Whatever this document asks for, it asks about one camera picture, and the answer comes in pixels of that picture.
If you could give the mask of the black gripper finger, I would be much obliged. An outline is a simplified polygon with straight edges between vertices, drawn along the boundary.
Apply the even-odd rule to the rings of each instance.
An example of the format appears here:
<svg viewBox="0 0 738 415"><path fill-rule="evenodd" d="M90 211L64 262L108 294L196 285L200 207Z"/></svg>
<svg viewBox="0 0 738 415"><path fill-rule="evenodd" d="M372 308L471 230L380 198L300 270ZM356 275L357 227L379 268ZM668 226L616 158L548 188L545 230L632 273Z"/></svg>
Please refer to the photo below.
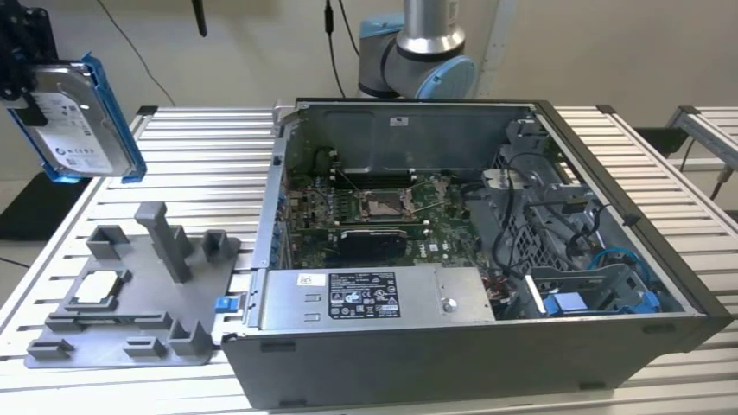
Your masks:
<svg viewBox="0 0 738 415"><path fill-rule="evenodd" d="M26 126L46 124L46 116L32 95L38 87L37 71L45 64L46 60L2 62L2 102Z"/></svg>

